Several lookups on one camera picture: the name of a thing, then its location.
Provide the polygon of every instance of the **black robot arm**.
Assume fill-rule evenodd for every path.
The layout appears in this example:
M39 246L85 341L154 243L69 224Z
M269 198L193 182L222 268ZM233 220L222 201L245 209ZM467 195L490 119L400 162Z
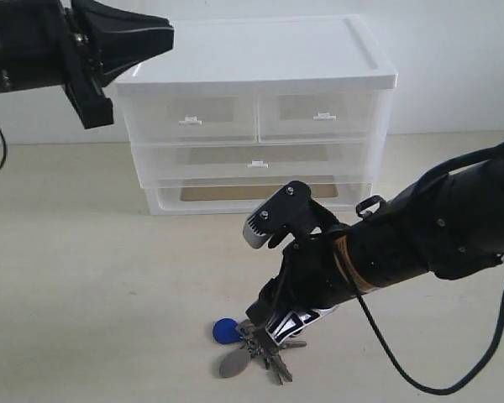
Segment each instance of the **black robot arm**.
M341 223L311 194L307 185L292 182L244 226L245 239L256 249L267 242L274 248L290 234L294 238L283 250L280 273L246 312L257 326L256 338L275 348L357 298L405 380L434 395L449 395L468 384L498 347L504 294L485 356L446 389L428 388L403 371L362 295L428 272L457 280L504 263L504 143L438 165L389 202L371 197L358 205L361 221L353 226ZM369 211L373 206L375 212Z
M102 89L173 41L166 18L93 0L0 0L0 93L62 86L84 128L110 125Z

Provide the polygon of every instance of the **drawer handle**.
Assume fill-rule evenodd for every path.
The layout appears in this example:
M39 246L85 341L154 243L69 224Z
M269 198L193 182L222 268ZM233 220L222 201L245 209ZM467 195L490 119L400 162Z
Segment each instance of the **drawer handle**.
M336 120L336 115L331 115L330 113L318 113L317 116L313 117L316 122L324 120Z
M249 168L269 168L269 164L263 161L252 161L252 163L249 164Z
M185 116L185 120L179 122L182 126L202 126L202 121L196 116Z

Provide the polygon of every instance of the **blue key fob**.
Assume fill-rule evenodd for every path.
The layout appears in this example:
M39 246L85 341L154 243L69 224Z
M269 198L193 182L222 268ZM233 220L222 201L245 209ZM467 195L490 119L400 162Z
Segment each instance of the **blue key fob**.
M220 344L234 344L242 340L235 328L239 325L234 319L228 317L219 320L213 327L213 337Z

